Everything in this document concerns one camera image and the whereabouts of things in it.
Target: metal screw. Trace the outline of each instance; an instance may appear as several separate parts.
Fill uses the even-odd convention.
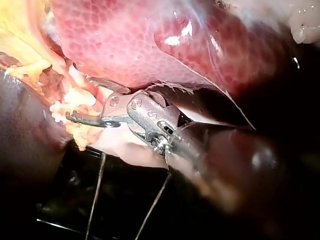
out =
[[[134,99],[131,103],[131,107],[133,110],[137,110],[137,108],[140,108],[142,105],[142,101],[141,99],[137,98],[137,99]]]
[[[115,107],[119,103],[119,97],[118,96],[113,96],[110,100],[110,106]]]
[[[158,116],[156,112],[150,110],[148,111],[148,117],[152,120],[156,120]]]

